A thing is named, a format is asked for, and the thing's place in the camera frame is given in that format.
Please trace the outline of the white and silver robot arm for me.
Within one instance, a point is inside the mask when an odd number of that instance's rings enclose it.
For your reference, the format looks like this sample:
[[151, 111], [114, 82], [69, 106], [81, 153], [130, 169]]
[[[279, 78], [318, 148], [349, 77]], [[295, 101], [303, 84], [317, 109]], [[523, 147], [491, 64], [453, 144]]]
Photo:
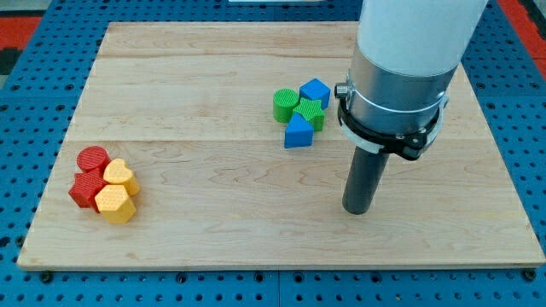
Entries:
[[372, 154], [418, 159], [441, 130], [446, 90], [486, 0], [366, 0], [346, 81], [343, 133]]

